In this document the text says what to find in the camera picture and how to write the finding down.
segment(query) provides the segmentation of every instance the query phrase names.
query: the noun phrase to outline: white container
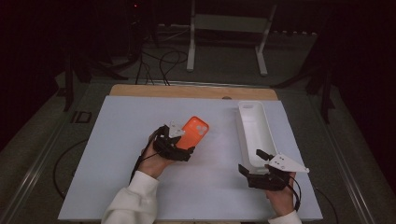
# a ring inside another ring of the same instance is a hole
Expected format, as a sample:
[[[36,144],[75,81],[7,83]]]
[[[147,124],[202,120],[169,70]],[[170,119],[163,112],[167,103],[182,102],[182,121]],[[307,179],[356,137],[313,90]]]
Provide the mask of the white container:
[[[264,106],[259,101],[241,101],[238,107],[239,116],[236,116],[236,124],[242,152],[242,165],[252,174],[267,173],[268,169],[264,165],[269,161],[257,156],[256,151],[261,149],[275,156],[277,150],[265,116]]]

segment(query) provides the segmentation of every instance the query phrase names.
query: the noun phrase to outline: white sleeve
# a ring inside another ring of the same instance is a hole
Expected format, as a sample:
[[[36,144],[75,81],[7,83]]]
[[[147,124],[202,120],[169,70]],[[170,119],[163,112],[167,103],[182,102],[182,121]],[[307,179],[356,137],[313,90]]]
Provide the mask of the white sleeve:
[[[102,224],[151,224],[157,216],[159,181],[136,171],[128,188],[121,189],[107,208]]]
[[[283,217],[276,217],[268,219],[270,224],[301,224],[300,218],[297,216],[297,212],[293,211]]]

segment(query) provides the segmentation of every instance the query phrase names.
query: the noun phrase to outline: hand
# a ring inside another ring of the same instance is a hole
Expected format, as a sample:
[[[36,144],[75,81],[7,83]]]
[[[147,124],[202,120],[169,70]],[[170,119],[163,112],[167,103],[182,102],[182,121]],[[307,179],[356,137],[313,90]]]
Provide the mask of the hand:
[[[296,173],[292,172],[290,176],[294,178]],[[290,179],[289,185],[293,187],[293,179]],[[265,195],[270,200],[277,217],[283,217],[294,211],[293,192],[288,187],[278,191],[265,190]]]
[[[160,174],[163,173],[163,170],[170,164],[175,161],[171,161],[161,157],[160,155],[154,155],[157,152],[153,148],[153,141],[148,146],[145,155],[143,155],[143,161],[140,163],[138,171],[145,173],[146,175],[150,175],[153,178],[158,178]]]

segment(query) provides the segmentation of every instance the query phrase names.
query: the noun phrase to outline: orange phone case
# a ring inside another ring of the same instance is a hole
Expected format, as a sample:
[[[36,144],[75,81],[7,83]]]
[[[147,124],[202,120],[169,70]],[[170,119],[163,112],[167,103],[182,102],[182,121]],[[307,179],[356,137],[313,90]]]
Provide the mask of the orange phone case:
[[[177,142],[176,146],[182,149],[195,147],[209,131],[209,125],[198,117],[191,117],[184,125],[182,130],[185,132]]]

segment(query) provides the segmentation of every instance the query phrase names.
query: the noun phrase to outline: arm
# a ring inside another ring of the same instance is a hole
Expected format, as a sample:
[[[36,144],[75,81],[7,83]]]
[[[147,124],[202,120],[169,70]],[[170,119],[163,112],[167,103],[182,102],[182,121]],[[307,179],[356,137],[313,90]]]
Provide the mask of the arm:
[[[295,177],[296,173],[290,173],[291,177]],[[290,179],[289,184],[293,187],[293,180]],[[270,200],[272,207],[276,213],[274,218],[268,219],[270,224],[301,224],[297,212],[294,210],[293,193],[289,188],[279,191],[266,190],[265,195]]]
[[[152,142],[145,158],[154,155]],[[159,181],[156,179],[173,163],[159,155],[144,160],[134,174],[128,188],[121,189],[105,211],[103,224],[146,224],[153,223],[157,216],[156,192]]]

